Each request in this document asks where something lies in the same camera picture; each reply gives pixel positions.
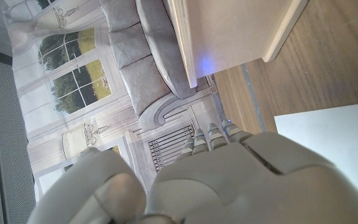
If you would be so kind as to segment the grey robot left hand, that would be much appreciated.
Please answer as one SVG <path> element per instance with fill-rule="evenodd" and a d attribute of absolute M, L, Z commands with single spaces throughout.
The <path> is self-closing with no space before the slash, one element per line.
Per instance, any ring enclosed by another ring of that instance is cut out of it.
<path fill-rule="evenodd" d="M 358 189 L 310 149 L 224 120 L 197 130 L 149 191 L 121 156 L 87 148 L 29 223 L 358 223 Z"/>

